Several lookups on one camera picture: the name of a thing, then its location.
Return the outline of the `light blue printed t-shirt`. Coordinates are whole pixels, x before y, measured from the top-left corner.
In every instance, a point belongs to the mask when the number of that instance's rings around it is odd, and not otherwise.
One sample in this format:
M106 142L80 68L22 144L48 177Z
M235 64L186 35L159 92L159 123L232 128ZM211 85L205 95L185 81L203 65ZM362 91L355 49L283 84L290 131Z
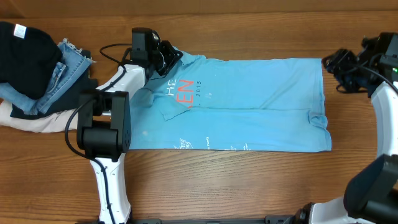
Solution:
M131 99L131 149L331 149L318 58L219 60L184 53Z

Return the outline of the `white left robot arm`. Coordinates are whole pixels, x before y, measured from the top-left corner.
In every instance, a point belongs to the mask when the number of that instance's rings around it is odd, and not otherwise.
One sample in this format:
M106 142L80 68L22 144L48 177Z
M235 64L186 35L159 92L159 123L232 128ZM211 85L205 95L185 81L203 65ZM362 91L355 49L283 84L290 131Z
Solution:
M165 77L182 55L156 31L133 28L116 74L97 89L80 93L71 115L77 119L78 144L72 151L88 159L94 170L100 200L97 223L131 222L124 173L132 138L130 99L147 82Z

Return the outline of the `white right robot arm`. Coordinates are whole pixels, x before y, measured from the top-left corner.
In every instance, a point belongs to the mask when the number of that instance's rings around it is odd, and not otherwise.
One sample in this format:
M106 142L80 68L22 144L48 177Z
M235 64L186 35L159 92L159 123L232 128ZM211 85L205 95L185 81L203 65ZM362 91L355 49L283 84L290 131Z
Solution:
M322 64L345 93L367 92L376 114L376 159L350 180L344 196L265 223L397 223L397 33L364 38L361 46L359 54L339 49Z

